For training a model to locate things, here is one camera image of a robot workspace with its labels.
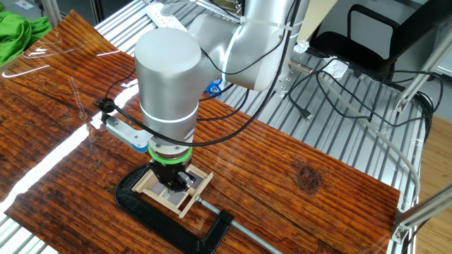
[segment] metal pole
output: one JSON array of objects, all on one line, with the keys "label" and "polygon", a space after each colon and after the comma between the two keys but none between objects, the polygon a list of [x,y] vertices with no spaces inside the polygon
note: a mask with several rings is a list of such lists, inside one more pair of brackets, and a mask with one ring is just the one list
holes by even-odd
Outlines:
[{"label": "metal pole", "polygon": [[59,13],[58,4],[55,0],[42,0],[42,7],[47,13],[50,25],[55,28],[63,19]]},{"label": "metal pole", "polygon": [[[220,211],[219,211],[218,208],[216,208],[215,206],[213,206],[209,202],[203,200],[200,197],[200,195],[196,196],[195,201],[196,202],[200,202],[205,208],[209,209],[211,212],[213,212],[215,214],[220,214]],[[237,228],[238,230],[240,230],[243,234],[247,235],[249,238],[253,239],[255,242],[259,243],[262,247],[264,247],[270,253],[283,254],[282,252],[277,250],[275,247],[273,247],[272,245],[270,245],[269,243],[264,241],[259,236],[255,235],[253,232],[249,231],[246,227],[242,226],[241,224],[239,224],[235,220],[232,221],[231,225],[234,226],[235,228]]]},{"label": "metal pole", "polygon": [[[452,30],[449,31],[447,36],[441,42],[441,44],[434,50],[433,54],[425,62],[421,71],[434,72],[438,65],[444,60],[452,50]],[[408,102],[415,96],[416,92],[424,85],[425,81],[428,79],[429,75],[417,74],[416,78],[411,82],[411,84],[403,91],[400,99],[395,106],[395,110],[402,112]]]},{"label": "metal pole", "polygon": [[392,239],[402,243],[409,230],[452,206],[452,183],[396,217]]}]

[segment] wooden tabletop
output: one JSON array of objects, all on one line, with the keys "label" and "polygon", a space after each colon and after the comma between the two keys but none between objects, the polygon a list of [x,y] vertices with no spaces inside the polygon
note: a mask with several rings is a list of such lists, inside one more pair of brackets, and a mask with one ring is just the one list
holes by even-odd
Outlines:
[{"label": "wooden tabletop", "polygon": [[[0,211],[61,253],[179,252],[114,201],[118,182],[150,157],[110,135],[93,102],[133,67],[71,12],[0,77]],[[132,82],[111,96],[140,119],[137,92]],[[211,99],[199,116],[231,111]],[[195,142],[228,135],[248,118],[199,123]],[[386,252],[400,193],[264,123],[195,147],[192,162],[214,173],[203,199],[284,253]],[[179,221],[203,236],[215,218],[195,204]],[[231,228],[218,252],[265,250]]]}]

